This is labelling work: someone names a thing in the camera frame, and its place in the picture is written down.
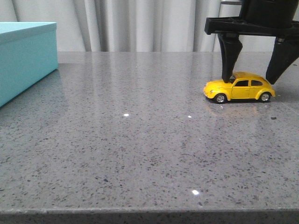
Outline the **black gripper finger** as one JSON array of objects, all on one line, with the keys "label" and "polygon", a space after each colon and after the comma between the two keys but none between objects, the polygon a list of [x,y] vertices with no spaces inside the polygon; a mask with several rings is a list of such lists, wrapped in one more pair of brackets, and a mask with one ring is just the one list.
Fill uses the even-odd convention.
[{"label": "black gripper finger", "polygon": [[299,37],[276,38],[266,79],[275,84],[284,71],[299,57]]},{"label": "black gripper finger", "polygon": [[220,33],[218,39],[221,48],[222,58],[222,79],[225,83],[229,82],[232,76],[235,63],[242,50],[242,43],[239,35],[234,33]]}]

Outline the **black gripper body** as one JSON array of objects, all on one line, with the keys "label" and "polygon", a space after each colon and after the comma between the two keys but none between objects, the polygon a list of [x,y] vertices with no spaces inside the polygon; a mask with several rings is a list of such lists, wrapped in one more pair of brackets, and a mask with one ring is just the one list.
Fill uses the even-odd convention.
[{"label": "black gripper body", "polygon": [[299,22],[294,15],[297,0],[244,0],[239,16],[207,18],[205,33],[298,37]]}]

